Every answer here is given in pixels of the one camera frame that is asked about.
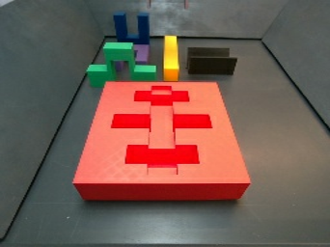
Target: gray floor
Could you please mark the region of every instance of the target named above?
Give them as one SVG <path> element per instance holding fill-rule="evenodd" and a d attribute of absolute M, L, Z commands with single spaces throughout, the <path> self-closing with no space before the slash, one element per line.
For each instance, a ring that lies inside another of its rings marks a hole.
<path fill-rule="evenodd" d="M 235 74 L 188 75 L 188 46 L 230 47 Z M 151 51 L 162 80 L 163 39 L 151 40 Z M 71 181 L 101 92 L 85 80 L 3 243 L 330 243 L 329 131 L 266 47 L 179 39 L 179 54 L 180 80 L 220 87 L 252 182 L 242 199 L 81 200 Z"/>

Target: gray wall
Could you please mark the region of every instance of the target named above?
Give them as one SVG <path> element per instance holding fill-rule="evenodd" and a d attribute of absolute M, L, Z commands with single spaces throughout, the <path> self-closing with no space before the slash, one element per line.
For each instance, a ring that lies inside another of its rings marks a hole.
<path fill-rule="evenodd" d="M 81 0 L 0 8 L 0 238 L 101 41 Z"/>
<path fill-rule="evenodd" d="M 330 1 L 291 0 L 263 43 L 330 126 Z"/>
<path fill-rule="evenodd" d="M 262 39 L 287 0 L 85 0 L 105 36 L 115 36 L 112 14 L 128 13 L 136 32 L 136 14 L 148 12 L 151 35 Z"/>

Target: red puzzle board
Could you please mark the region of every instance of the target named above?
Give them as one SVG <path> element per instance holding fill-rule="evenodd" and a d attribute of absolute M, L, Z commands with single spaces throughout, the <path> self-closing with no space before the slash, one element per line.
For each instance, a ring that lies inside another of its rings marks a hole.
<path fill-rule="evenodd" d="M 215 82 L 107 82 L 73 184 L 84 200 L 232 200 L 248 184 Z"/>

